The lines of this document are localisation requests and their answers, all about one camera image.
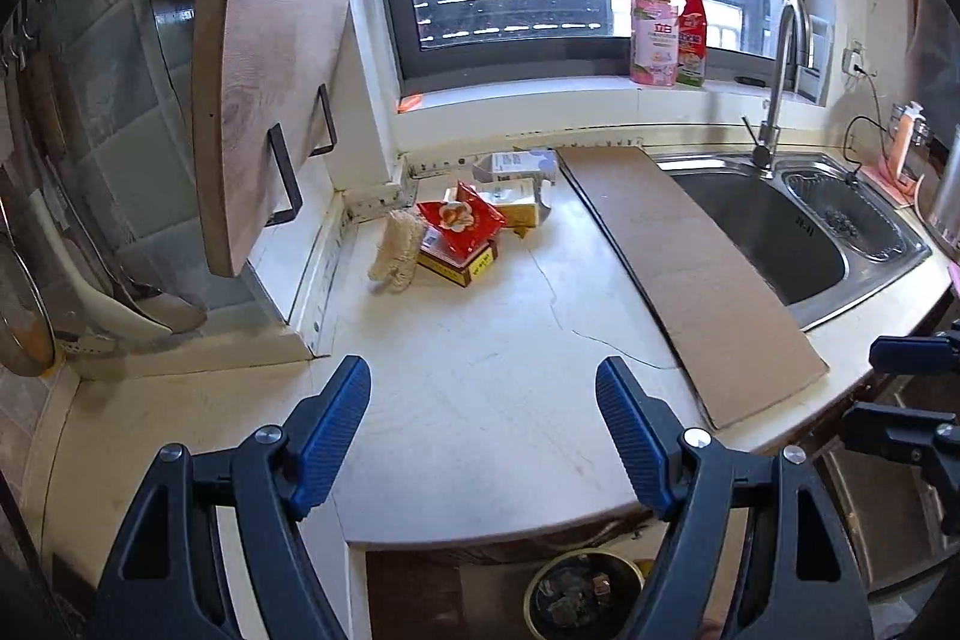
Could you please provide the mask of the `steel strainer ladle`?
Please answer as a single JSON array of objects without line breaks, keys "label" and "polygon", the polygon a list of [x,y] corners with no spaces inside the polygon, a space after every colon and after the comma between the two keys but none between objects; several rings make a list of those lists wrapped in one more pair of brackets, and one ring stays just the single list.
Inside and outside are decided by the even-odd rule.
[{"label": "steel strainer ladle", "polygon": [[41,377],[57,360],[43,296],[11,234],[2,209],[2,365],[21,377]]}]

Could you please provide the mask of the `red snack packet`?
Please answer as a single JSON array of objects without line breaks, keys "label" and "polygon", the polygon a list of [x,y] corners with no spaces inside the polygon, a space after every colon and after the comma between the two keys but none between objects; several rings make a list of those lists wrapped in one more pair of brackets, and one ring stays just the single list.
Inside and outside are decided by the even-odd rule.
[{"label": "red snack packet", "polygon": [[467,257],[475,248],[494,239],[506,225],[503,214],[483,202],[477,190],[462,181],[457,182],[454,197],[420,202],[416,209],[428,226],[441,232],[457,257]]}]

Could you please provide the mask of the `stainless steel sink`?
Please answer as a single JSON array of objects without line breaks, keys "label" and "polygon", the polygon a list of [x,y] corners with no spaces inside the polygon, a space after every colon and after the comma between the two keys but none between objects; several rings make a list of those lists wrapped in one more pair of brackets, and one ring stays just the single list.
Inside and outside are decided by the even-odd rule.
[{"label": "stainless steel sink", "polygon": [[656,163],[737,245],[800,330],[846,314],[931,256],[872,185],[825,152],[784,154],[768,170],[745,152]]}]

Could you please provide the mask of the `red yellow flat box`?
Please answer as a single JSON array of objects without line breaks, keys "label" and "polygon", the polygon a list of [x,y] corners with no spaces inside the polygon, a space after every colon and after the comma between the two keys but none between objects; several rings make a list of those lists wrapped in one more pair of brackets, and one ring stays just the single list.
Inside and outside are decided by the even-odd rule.
[{"label": "red yellow flat box", "polygon": [[480,245],[467,257],[457,257],[441,232],[430,227],[421,242],[416,263],[455,286],[469,287],[487,273],[496,259],[498,245],[495,241]]}]

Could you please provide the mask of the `orange white dispenser bottle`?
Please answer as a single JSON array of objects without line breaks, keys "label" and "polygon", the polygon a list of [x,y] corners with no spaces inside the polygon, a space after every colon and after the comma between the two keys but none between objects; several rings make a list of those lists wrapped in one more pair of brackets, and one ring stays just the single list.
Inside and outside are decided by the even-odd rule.
[{"label": "orange white dispenser bottle", "polygon": [[923,106],[916,101],[905,104],[896,117],[892,147],[885,158],[890,182],[903,193],[910,193],[924,174],[928,140]]}]

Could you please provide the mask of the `cream small box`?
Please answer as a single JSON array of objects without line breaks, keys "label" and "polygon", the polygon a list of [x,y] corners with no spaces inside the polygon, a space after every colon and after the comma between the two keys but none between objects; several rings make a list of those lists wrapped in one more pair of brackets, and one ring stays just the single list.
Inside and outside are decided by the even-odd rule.
[{"label": "cream small box", "polygon": [[535,229],[540,224],[540,205],[532,179],[478,185],[483,202],[498,209],[509,229]]}]

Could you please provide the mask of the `chrome faucet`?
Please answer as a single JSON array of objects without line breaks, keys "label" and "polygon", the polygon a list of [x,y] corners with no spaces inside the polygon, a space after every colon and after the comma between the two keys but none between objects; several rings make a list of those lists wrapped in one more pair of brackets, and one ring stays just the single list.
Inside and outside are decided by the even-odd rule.
[{"label": "chrome faucet", "polygon": [[782,93],[786,88],[788,67],[811,68],[814,60],[812,44],[811,15],[804,0],[782,0],[779,12],[778,37],[776,38],[775,68],[771,81],[770,97],[766,115],[758,131],[752,130],[747,119],[742,119],[745,128],[752,136],[754,149],[750,154],[752,166],[768,174],[773,170],[773,161],[779,143],[779,112],[781,112]]}]

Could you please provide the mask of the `loofah sponge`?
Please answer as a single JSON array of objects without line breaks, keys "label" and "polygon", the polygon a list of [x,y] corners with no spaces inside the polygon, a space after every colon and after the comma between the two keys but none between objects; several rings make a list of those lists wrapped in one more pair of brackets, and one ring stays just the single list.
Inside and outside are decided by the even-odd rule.
[{"label": "loofah sponge", "polygon": [[427,221],[421,218],[418,209],[393,209],[387,214],[376,258],[368,269],[368,280],[384,291],[404,292],[415,276],[427,229]]}]

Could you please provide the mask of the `red spray bottle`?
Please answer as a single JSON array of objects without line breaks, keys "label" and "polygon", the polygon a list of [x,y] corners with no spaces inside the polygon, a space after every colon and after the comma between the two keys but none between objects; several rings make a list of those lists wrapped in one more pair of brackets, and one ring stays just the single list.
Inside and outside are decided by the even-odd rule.
[{"label": "red spray bottle", "polygon": [[706,80],[708,21],[703,0],[683,0],[679,14],[677,81],[699,88]]}]

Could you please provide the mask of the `pink soap bottle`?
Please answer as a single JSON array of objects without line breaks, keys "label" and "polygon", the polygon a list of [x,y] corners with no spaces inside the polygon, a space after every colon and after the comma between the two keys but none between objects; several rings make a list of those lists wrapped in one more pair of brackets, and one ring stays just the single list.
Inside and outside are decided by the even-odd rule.
[{"label": "pink soap bottle", "polygon": [[679,14],[672,0],[631,0],[630,76],[672,88],[679,66]]}]

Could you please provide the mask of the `yellow rimmed trash bin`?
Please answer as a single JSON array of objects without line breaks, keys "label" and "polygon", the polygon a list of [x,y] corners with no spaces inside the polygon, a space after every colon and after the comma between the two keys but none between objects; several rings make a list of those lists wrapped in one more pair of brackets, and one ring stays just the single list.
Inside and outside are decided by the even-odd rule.
[{"label": "yellow rimmed trash bin", "polygon": [[527,630],[540,640],[617,638],[646,587],[640,567],[605,549],[558,555],[529,581]]}]

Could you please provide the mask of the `brown cardboard sheet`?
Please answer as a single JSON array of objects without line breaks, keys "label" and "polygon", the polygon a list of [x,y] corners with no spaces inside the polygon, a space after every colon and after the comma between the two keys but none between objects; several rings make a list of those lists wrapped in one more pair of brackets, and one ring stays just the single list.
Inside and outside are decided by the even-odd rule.
[{"label": "brown cardboard sheet", "polygon": [[646,152],[574,146],[558,159],[656,312],[711,424],[737,424],[827,375],[760,273]]}]

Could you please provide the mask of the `white open carton box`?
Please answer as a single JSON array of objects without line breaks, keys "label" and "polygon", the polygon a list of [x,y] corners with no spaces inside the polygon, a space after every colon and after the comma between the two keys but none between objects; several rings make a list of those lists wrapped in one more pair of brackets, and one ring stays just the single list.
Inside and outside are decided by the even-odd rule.
[{"label": "white open carton box", "polygon": [[553,184],[558,174],[556,154],[550,148],[514,149],[490,152],[472,166],[478,182],[516,181],[532,179]]}]

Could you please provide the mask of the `wooden cutting board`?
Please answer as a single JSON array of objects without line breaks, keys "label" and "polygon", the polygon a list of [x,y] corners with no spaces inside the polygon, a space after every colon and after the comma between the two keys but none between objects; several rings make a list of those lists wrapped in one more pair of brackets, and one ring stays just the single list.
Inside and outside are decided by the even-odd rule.
[{"label": "wooden cutting board", "polygon": [[348,0],[195,0],[190,113],[206,263],[241,273],[296,220],[298,172],[335,148],[331,86]]}]

